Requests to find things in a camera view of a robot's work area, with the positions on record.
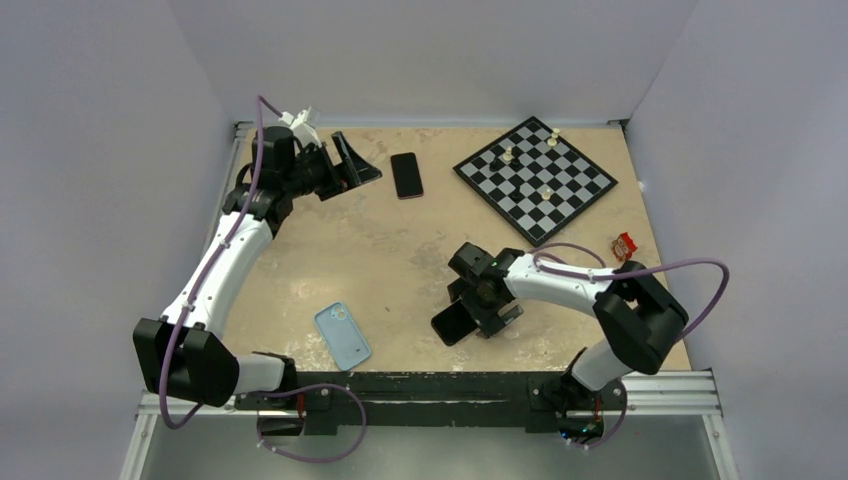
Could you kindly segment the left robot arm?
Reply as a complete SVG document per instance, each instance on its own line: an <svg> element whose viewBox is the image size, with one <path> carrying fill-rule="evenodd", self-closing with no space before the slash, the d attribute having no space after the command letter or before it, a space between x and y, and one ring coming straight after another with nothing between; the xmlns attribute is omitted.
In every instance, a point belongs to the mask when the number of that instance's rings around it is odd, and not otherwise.
<svg viewBox="0 0 848 480"><path fill-rule="evenodd" d="M155 319L142 318L133 344L147 390L219 407L232 396L259 392L272 408L297 399L292 359L254 352L234 355L222 337L230 311L260 254L277 236L296 199L321 201L381 178L340 131L332 157L316 136L298 138L284 126L265 127L251 142L252 160L226 196L213 239L177 298Z"/></svg>

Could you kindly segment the black phone from case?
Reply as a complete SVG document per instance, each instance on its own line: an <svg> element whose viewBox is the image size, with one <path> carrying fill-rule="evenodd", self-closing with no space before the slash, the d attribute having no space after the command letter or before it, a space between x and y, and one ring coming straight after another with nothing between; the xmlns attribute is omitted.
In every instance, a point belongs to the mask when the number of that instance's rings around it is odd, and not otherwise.
<svg viewBox="0 0 848 480"><path fill-rule="evenodd" d="M424 194L417 156L413 152L390 157L393 181L398 199L406 200Z"/></svg>

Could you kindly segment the light blue phone case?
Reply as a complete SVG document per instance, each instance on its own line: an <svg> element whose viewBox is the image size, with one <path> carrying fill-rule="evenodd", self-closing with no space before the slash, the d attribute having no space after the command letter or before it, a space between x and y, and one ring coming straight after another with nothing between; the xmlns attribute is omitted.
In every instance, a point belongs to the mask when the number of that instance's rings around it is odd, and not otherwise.
<svg viewBox="0 0 848 480"><path fill-rule="evenodd" d="M371 356L370 346L344 303L335 302L316 313L314 324L340 370L350 371Z"/></svg>

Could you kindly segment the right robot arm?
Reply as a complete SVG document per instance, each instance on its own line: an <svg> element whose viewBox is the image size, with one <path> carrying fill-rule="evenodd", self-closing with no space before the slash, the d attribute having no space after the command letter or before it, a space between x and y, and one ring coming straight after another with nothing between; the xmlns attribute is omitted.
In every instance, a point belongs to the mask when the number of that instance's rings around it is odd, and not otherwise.
<svg viewBox="0 0 848 480"><path fill-rule="evenodd" d="M613 381L655 374L689 322L682 305L642 264L589 269L545 259L540 252L505 248L492 256L463 244L448 266L457 279L450 304L430 322L453 346L477 333L490 338L518 318L520 300L565 307L598 321L603 339L581 351L561 381L564 399L584 407Z"/></svg>

